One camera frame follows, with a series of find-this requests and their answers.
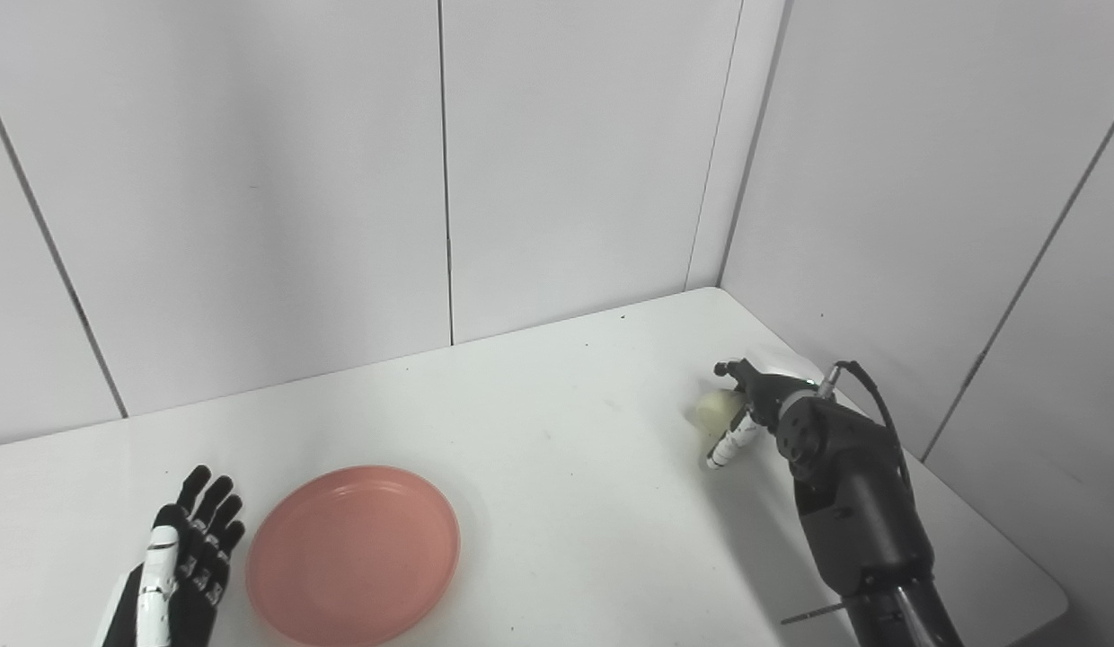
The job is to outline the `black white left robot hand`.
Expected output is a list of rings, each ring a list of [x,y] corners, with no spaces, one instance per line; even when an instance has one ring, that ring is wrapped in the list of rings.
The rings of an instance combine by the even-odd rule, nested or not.
[[[229,476],[196,465],[152,521],[141,562],[113,587],[96,646],[208,646],[245,535]]]

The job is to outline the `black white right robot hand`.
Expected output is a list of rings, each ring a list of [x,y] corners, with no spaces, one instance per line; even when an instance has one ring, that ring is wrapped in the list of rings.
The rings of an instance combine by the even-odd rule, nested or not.
[[[758,371],[746,357],[722,361],[713,366],[713,373],[737,382],[726,398],[732,411],[719,413],[724,429],[705,458],[705,464],[713,470],[727,465],[761,431],[774,433],[791,403],[817,394],[819,389],[808,378]]]

